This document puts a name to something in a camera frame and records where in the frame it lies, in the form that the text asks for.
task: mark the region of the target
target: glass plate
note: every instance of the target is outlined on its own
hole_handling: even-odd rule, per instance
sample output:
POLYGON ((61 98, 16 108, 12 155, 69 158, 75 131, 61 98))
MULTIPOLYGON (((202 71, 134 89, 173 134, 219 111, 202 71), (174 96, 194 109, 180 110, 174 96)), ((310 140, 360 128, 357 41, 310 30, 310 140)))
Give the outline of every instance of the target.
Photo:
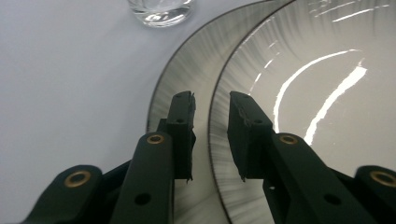
POLYGON ((396 170, 396 2, 295 1, 227 62, 210 109, 215 178, 234 223, 273 223, 262 180, 243 183, 227 140, 229 92, 250 94, 277 133, 295 133, 335 170, 396 170))
POLYGON ((157 129, 167 117, 172 96, 181 91, 195 94, 197 135, 192 158, 193 181, 177 181, 175 223, 226 223, 207 150, 208 111, 219 74, 246 34, 289 1, 268 1, 240 7, 210 22, 187 40, 163 71, 151 100, 148 130, 157 129))

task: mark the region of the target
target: screw hole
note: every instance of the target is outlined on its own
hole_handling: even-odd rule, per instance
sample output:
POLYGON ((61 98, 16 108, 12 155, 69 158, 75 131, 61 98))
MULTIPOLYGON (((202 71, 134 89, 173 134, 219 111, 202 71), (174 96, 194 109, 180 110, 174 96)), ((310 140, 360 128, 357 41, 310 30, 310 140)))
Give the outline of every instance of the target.
POLYGON ((332 194, 326 194, 324 195, 324 200, 326 200, 327 203, 331 203, 333 205, 340 205, 341 204, 341 200, 332 194))
POLYGON ((87 183, 91 178, 91 173, 88 171, 76 171, 69 175, 64 184, 68 188, 76 188, 87 183))
POLYGON ((282 135, 280 136, 280 141, 283 143, 289 144, 289 145, 294 145, 298 143, 297 138, 291 136, 291 135, 282 135))
POLYGON ((396 188, 396 177, 382 171, 372 171, 370 177, 381 185, 396 188))
POLYGON ((151 201, 151 196, 147 193, 142 193, 134 198, 134 203, 137 205, 145 205, 151 201))
POLYGON ((163 142, 163 136, 159 134, 154 134, 147 139, 148 143, 150 144, 160 144, 163 142))

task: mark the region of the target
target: black plastic part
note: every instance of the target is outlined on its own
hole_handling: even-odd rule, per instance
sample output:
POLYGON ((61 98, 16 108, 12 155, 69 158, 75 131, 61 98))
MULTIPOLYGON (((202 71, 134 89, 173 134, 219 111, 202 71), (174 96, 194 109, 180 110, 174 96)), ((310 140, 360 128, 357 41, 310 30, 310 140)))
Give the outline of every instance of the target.
POLYGON ((274 184, 270 179, 265 179, 262 189, 275 223, 285 223, 290 207, 290 196, 283 183, 274 184))
POLYGON ((269 142, 273 123, 249 95, 230 93, 228 139, 242 179, 264 178, 262 143, 269 142))
POLYGON ((102 172, 94 166, 79 165, 63 171, 41 194, 22 223, 83 223, 101 181, 102 172))
POLYGON ((102 189, 104 192, 110 192, 119 188, 126 176, 131 161, 127 161, 115 169, 103 175, 102 189))
POLYGON ((290 196, 286 223, 376 223, 304 139, 277 133, 272 142, 266 150, 290 196))
POLYGON ((111 224, 173 221, 174 161, 167 133, 142 136, 122 185, 111 224))
POLYGON ((166 132, 174 140, 175 179, 192 179, 192 147, 196 139, 192 131, 194 113, 195 98, 190 91, 173 97, 166 119, 166 132))
POLYGON ((338 180, 341 181, 341 183, 349 190, 349 192, 354 193, 355 191, 358 190, 354 178, 350 177, 349 175, 344 175, 343 173, 338 172, 330 167, 329 169, 332 170, 332 173, 335 174, 338 180))
POLYGON ((160 119, 160 123, 158 124, 157 127, 157 132, 163 132, 166 133, 166 119, 160 119))
POLYGON ((362 166, 355 175, 358 199, 378 223, 396 223, 396 173, 379 166, 362 166))

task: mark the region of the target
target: white surface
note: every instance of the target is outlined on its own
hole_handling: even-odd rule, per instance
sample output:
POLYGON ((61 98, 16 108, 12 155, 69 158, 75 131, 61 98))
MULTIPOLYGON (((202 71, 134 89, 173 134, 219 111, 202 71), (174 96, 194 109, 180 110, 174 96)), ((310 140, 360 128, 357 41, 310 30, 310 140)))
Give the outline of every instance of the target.
POLYGON ((197 0, 179 25, 143 26, 126 0, 0 4, 0 223, 22 221, 58 173, 132 158, 164 66, 195 30, 255 2, 197 0))

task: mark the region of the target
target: drinking glass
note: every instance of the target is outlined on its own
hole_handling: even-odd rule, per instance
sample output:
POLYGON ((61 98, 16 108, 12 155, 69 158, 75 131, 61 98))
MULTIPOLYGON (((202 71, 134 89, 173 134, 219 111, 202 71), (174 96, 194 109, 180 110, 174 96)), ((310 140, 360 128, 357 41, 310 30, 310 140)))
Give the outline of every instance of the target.
POLYGON ((147 26, 165 27, 186 20, 194 0, 129 0, 136 17, 147 26))

